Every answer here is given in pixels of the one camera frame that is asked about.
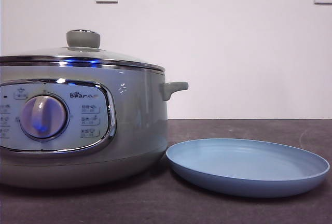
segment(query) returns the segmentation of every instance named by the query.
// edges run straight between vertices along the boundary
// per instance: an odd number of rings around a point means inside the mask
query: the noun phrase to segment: control panel
[[[111,93],[102,85],[65,79],[0,86],[0,146],[56,152],[87,148],[115,133]]]

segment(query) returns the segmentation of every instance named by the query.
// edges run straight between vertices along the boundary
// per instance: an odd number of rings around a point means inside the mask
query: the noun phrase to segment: glass lid
[[[68,47],[43,49],[8,55],[0,58],[0,63],[7,62],[77,62],[96,63],[118,66],[134,66],[164,72],[161,66],[153,65],[141,59],[125,54],[99,49],[100,35],[89,30],[67,32]]]

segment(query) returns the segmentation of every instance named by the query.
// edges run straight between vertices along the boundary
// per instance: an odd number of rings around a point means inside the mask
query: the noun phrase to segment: gray pot body
[[[164,73],[153,69],[59,63],[6,64],[1,83],[64,78],[100,83],[112,95],[116,127],[102,145],[65,152],[18,152],[1,148],[0,183],[27,188],[68,188],[106,183],[136,174],[167,147]],[[69,127],[66,132],[75,132]]]

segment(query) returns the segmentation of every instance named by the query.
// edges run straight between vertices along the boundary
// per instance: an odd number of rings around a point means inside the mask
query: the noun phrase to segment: dark countertop
[[[170,120],[169,144],[199,138],[247,138],[314,152],[332,164],[332,120]],[[164,156],[148,171],[72,190],[0,186],[1,224],[332,223],[332,172],[317,188],[279,199],[241,198],[196,187]]]

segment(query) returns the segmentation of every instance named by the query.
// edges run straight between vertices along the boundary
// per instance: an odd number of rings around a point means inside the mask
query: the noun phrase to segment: plate
[[[171,168],[202,188],[230,195],[276,198],[318,186],[329,163],[299,148],[270,142],[211,138],[168,148]]]

